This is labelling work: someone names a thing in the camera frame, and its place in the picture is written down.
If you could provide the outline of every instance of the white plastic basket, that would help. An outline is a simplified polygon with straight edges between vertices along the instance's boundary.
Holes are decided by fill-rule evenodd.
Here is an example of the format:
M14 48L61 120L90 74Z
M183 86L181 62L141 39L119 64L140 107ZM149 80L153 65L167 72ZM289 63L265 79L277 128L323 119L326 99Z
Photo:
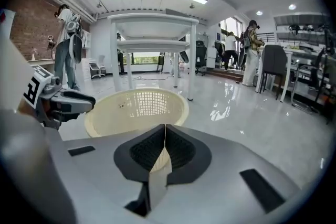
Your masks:
M91 137L148 129L158 124L182 125L189 114L183 97L159 88L117 92L94 107L85 118L85 128ZM168 159L164 149L152 172L161 169Z

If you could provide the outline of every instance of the person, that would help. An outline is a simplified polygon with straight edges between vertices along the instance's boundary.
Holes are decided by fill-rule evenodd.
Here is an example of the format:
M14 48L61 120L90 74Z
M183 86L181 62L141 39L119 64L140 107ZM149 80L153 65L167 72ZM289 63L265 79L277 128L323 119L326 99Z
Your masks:
M63 65L65 65L69 88L80 90L78 85L75 83L75 72L72 67L72 61L69 53L70 36L66 31L66 26L71 21L73 13L68 5L62 4L58 8L58 12L55 13L55 17L57 17L59 21L58 35L56 35L58 39L55 53L55 77L59 77L60 81L63 81Z
M236 52L236 37L233 32L230 32L225 39L225 52L223 55L224 68L227 70L231 56L234 58L233 65L237 64L238 55Z
M121 36L119 33L117 33L117 40L121 40ZM120 49L117 49L118 52L118 62L120 64L120 73L124 74L124 62L123 62L123 57L124 54L122 53L122 51Z
M257 38L257 28L259 29L257 22L251 20L244 32L244 36L248 37L250 41L250 47L246 50L246 63L242 83L245 86L253 86L253 78L256 74L259 59L259 47L264 45L264 42Z

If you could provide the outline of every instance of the white cloth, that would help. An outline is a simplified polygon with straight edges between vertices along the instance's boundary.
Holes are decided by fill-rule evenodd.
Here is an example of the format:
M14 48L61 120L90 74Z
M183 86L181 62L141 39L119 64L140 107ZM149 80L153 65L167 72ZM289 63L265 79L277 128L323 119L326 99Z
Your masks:
M225 39L225 50L237 50L236 49L236 38L234 36L228 36Z
M258 59L258 53L255 50L247 50L243 85L253 86L253 78L256 75L256 69L259 64Z
M60 44L64 40L70 38L68 32L66 31L66 26L67 26L68 22L71 21L72 17L73 17L73 13L68 8L64 8L62 10L62 12L59 14L58 19L63 20L65 23L64 23L64 26L63 26L63 29L62 29L61 33L58 36L57 44Z

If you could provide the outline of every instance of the glossy white floor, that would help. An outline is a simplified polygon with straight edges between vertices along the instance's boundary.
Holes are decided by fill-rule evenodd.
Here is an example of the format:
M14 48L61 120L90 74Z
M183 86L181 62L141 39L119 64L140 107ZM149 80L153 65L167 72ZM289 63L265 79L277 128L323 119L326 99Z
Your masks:
M186 97L188 75L181 72L178 88L169 74L133 74L139 87L160 87ZM128 89L126 76L122 78ZM82 92L97 100L114 93L113 78L94 79L81 85ZM282 171L299 186L312 181L323 169L333 141L333 124L319 115L309 115L289 104L281 103L275 94L256 93L234 81L214 76L196 76L194 100L185 127L197 129L239 142ZM63 123L63 140L88 138L84 115Z

